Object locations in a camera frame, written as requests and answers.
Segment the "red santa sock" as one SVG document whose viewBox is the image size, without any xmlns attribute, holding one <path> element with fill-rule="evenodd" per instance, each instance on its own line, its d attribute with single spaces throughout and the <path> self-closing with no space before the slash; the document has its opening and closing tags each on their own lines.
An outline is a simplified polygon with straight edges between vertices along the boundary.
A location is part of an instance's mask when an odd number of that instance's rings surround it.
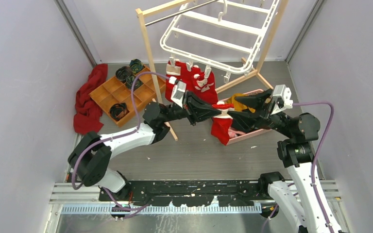
<svg viewBox="0 0 373 233">
<path fill-rule="evenodd" d="M 193 75 L 192 84 L 194 93 L 200 99 L 209 104 L 217 104 L 218 95 L 215 90 L 215 76 L 212 71 L 207 78 L 204 72 Z"/>
<path fill-rule="evenodd" d="M 168 62 L 166 66 L 166 76 L 170 78 L 171 76 L 176 77 L 177 79 L 180 79 L 181 76 L 181 62 L 179 59 L 174 60 L 174 65 L 172 66 L 170 62 Z M 172 91 L 173 85 L 169 83 L 169 80 L 166 80 L 166 90 L 165 90 L 165 98 L 169 102 L 172 102 L 170 100 L 171 91 Z"/>
<path fill-rule="evenodd" d="M 213 124 L 211 134 L 226 146 L 230 140 L 229 129 L 233 122 L 233 118 L 228 112 L 234 111 L 235 108 L 233 104 L 224 101 L 218 101 L 216 104 L 213 104 L 212 107 L 216 110 L 220 110 L 221 113 L 212 117 Z"/>
<path fill-rule="evenodd" d="M 186 89 L 188 91 L 193 91 L 194 90 L 194 85 L 193 85 L 193 76 L 195 74 L 200 74 L 201 69 L 199 68 L 198 65 L 193 65 L 191 67 L 191 71 L 188 70 L 187 64 L 181 62 L 181 76 L 180 79 L 184 83 L 186 83 Z"/>
</svg>

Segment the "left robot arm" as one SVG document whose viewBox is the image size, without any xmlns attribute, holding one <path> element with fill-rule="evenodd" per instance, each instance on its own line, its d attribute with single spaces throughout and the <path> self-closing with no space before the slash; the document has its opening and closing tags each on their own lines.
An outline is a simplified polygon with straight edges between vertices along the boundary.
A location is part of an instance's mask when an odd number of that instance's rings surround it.
<svg viewBox="0 0 373 233">
<path fill-rule="evenodd" d="M 170 131 L 167 122 L 188 119 L 191 125 L 221 115 L 222 111 L 186 92 L 181 101 L 171 105 L 150 102 L 146 105 L 143 121 L 137 126 L 112 134 L 87 133 L 68 158 L 73 168 L 72 187 L 100 186 L 108 189 L 118 201 L 129 197 L 130 189 L 123 175 L 109 168 L 115 156 L 137 147 L 161 141 Z"/>
</svg>

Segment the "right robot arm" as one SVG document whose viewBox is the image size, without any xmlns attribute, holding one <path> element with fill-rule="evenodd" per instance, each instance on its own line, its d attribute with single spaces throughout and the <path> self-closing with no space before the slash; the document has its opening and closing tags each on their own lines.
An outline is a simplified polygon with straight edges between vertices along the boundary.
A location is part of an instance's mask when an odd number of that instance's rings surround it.
<svg viewBox="0 0 373 233">
<path fill-rule="evenodd" d="M 284 85 L 255 95 L 238 96 L 236 101 L 248 111 L 229 111 L 234 120 L 253 123 L 259 129 L 272 129 L 286 137 L 277 143 L 277 155 L 291 176 L 296 194 L 279 172 L 270 172 L 259 177 L 260 197 L 276 202 L 292 233 L 342 232 L 319 180 L 319 150 L 311 146 L 313 141 L 324 141 L 324 135 L 319 133 L 320 121 L 310 113 L 288 116 L 285 111 L 296 103 L 291 99 L 291 90 Z"/>
</svg>

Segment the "white plastic clip hanger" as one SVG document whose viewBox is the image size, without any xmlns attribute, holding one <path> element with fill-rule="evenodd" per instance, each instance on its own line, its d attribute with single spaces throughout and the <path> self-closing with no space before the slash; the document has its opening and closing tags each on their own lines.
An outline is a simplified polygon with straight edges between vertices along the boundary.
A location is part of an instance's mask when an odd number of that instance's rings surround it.
<svg viewBox="0 0 373 233">
<path fill-rule="evenodd" d="M 170 59 L 195 63 L 232 75 L 248 75 L 264 61 L 277 31 L 286 0 L 217 0 L 203 7 L 182 5 L 160 39 Z"/>
</svg>

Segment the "mustard yellow sock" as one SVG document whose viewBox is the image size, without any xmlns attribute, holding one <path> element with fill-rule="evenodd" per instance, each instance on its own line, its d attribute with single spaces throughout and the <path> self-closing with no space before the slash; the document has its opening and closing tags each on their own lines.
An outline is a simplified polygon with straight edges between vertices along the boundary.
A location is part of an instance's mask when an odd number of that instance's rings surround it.
<svg viewBox="0 0 373 233">
<path fill-rule="evenodd" d="M 234 106 L 235 111 L 255 113 L 254 108 L 250 108 L 250 107 L 246 106 L 245 104 L 242 104 L 242 103 L 240 103 L 239 101 L 236 100 L 237 97 L 244 97 L 244 96 L 247 96 L 247 95 L 236 93 L 232 97 L 228 98 L 225 101 L 225 103 L 232 104 Z"/>
</svg>

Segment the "pink sock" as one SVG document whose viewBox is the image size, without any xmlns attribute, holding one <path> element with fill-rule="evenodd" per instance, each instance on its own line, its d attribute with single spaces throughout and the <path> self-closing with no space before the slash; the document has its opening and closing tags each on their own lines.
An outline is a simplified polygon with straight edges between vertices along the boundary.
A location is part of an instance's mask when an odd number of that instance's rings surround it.
<svg viewBox="0 0 373 233">
<path fill-rule="evenodd" d="M 242 136 L 242 135 L 245 135 L 245 134 L 246 134 L 245 132 L 238 131 L 238 130 L 235 130 L 233 128 L 228 129 L 228 135 L 229 135 L 230 138 L 236 138 L 236 137 L 239 137 L 239 136 Z"/>
</svg>

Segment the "pink plastic basket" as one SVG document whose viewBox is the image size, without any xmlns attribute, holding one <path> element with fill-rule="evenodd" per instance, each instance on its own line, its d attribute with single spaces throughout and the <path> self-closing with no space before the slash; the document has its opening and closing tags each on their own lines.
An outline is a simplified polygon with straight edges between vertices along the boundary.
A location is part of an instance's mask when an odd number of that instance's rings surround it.
<svg viewBox="0 0 373 233">
<path fill-rule="evenodd" d="M 256 90 L 252 90 L 252 91 L 246 92 L 244 94 L 246 94 L 246 95 L 252 95 L 252 94 L 261 93 L 263 91 L 264 90 L 262 90 L 262 89 L 256 89 Z M 227 100 L 227 98 L 221 99 L 220 101 L 225 102 L 226 100 Z M 258 129 L 258 130 L 246 133 L 245 135 L 242 135 L 242 136 L 239 136 L 239 137 L 236 137 L 236 138 L 230 138 L 229 141 L 225 144 L 225 146 L 228 146 L 228 145 L 231 145 L 233 143 L 237 143 L 237 142 L 240 142 L 240 141 L 243 141 L 243 140 L 246 140 L 246 139 L 249 139 L 249 138 L 252 138 L 252 137 L 255 137 L 255 136 L 267 133 L 267 132 L 270 132 L 270 131 L 272 131 L 272 130 L 271 129 L 270 130 Z"/>
</svg>

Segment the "rolled dark green sock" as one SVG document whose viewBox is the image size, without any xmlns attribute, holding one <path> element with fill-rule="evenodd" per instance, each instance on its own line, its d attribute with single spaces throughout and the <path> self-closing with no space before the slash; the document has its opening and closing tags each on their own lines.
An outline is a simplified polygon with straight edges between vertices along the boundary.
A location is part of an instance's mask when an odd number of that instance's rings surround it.
<svg viewBox="0 0 373 233">
<path fill-rule="evenodd" d="M 140 79 L 137 79 L 136 76 L 132 75 L 126 78 L 125 85 L 128 89 L 137 90 L 143 85 L 143 82 Z"/>
</svg>

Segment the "rolled teal sock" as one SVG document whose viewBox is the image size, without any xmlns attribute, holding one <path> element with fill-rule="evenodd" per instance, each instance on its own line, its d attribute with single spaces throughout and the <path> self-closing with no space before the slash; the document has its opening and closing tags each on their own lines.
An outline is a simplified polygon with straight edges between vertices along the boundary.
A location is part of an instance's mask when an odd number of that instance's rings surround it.
<svg viewBox="0 0 373 233">
<path fill-rule="evenodd" d="M 144 65 L 139 59 L 131 60 L 129 67 L 134 74 L 137 74 L 144 69 Z"/>
</svg>

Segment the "rolled black orange sock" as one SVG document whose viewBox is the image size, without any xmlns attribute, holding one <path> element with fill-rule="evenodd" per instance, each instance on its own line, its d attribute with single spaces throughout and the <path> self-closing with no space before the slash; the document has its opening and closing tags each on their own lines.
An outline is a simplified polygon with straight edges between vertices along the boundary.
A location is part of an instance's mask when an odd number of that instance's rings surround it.
<svg viewBox="0 0 373 233">
<path fill-rule="evenodd" d="M 109 109 L 109 115 L 110 117 L 115 121 L 120 121 L 124 116 L 126 116 L 129 113 L 127 104 L 122 103 L 116 103 L 111 106 Z"/>
</svg>

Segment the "red cloth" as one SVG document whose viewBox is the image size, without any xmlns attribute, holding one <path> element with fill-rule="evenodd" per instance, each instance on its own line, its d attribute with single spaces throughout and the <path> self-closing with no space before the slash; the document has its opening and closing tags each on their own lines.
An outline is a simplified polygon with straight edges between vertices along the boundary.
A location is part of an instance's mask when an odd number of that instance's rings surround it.
<svg viewBox="0 0 373 233">
<path fill-rule="evenodd" d="M 94 131 L 99 132 L 103 127 L 100 122 L 102 109 L 90 97 L 90 93 L 101 86 L 107 78 L 108 65 L 96 65 L 84 83 L 76 93 L 75 110 L 73 118 L 73 127 L 76 133 L 86 134 Z"/>
</svg>

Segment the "wooden drying rack frame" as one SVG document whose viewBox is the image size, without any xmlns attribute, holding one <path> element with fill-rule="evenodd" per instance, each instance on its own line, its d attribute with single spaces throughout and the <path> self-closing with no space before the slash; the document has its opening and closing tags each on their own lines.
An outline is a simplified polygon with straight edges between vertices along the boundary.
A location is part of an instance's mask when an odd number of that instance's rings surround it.
<svg viewBox="0 0 373 233">
<path fill-rule="evenodd" d="M 260 74 L 260 71 L 288 2 L 286 0 L 274 0 L 272 1 L 270 8 L 262 8 L 246 5 L 244 3 L 237 3 L 230 0 L 220 0 L 218 3 L 223 5 L 223 9 L 221 10 L 221 12 L 219 12 L 218 17 L 211 17 L 195 12 L 195 9 L 198 9 L 200 6 L 209 5 L 212 3 L 212 1 L 207 1 L 205 3 L 202 3 L 201 5 L 195 5 L 194 7 L 189 7 L 189 3 L 190 2 L 188 0 L 173 0 L 147 10 L 141 10 L 139 8 L 136 10 L 137 18 L 140 24 L 145 48 L 148 55 L 150 70 L 155 71 L 155 65 L 153 61 L 147 27 L 170 18 L 172 22 L 160 39 L 161 48 L 171 54 L 169 63 L 167 64 L 167 71 L 170 76 L 179 78 L 182 75 L 182 69 L 180 66 L 178 66 L 179 60 L 175 59 L 175 55 L 178 55 L 183 58 L 189 59 L 189 61 L 185 63 L 185 67 L 188 72 L 191 72 L 192 68 L 195 67 L 195 62 L 205 64 L 205 78 L 209 77 L 211 68 L 213 67 L 225 71 L 225 84 L 219 88 L 216 88 L 217 93 L 221 93 L 227 89 L 230 89 L 252 77 L 257 77 L 266 87 L 271 88 L 271 84 Z M 264 20 L 260 28 L 224 20 L 222 17 L 227 13 L 228 6 L 244 9 L 251 12 L 263 13 L 266 15 L 266 19 Z M 177 26 L 181 17 L 188 17 L 190 19 L 198 20 L 200 22 L 204 22 L 206 24 L 214 25 L 224 29 L 255 35 L 257 39 L 251 48 L 246 48 L 236 44 L 228 43 L 226 41 L 204 36 L 202 34 L 182 30 L 179 29 Z M 191 38 L 196 38 L 201 41 L 221 46 L 223 48 L 237 50 L 248 54 L 248 57 L 242 58 L 242 67 L 232 67 L 225 63 L 221 63 L 206 57 L 198 56 L 193 53 L 167 46 L 166 41 L 171 33 L 186 35 Z"/>
</svg>

